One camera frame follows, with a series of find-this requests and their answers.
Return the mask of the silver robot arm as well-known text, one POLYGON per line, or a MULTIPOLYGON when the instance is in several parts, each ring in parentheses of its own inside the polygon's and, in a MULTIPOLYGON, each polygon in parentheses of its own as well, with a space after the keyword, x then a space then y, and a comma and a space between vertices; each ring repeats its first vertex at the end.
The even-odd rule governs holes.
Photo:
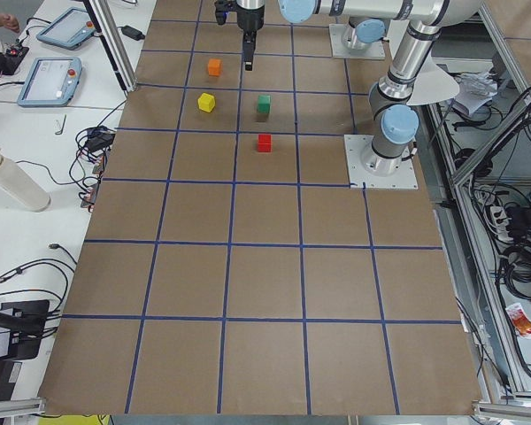
POLYGON ((382 19, 350 16, 342 34, 342 44, 350 50, 365 50, 380 42, 385 34, 386 26, 382 19))
POLYGON ((280 1, 283 18, 301 23, 313 14, 352 18, 406 20, 407 28, 387 74, 373 86, 369 103, 377 130, 360 154, 370 174, 389 176, 403 161, 403 152, 417 133, 419 117, 407 105, 413 86, 443 27, 473 16, 481 1, 280 1))

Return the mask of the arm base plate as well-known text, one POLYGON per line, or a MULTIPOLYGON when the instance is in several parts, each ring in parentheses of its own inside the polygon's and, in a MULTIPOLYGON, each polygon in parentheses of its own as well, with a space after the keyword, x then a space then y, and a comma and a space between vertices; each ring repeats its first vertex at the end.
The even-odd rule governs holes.
POLYGON ((361 42, 348 24, 330 24, 328 32, 333 58, 383 60, 386 57, 381 40, 361 42))
POLYGON ((409 150, 393 159, 373 151, 372 135, 345 135, 349 186, 352 189, 416 190, 419 188, 409 150))

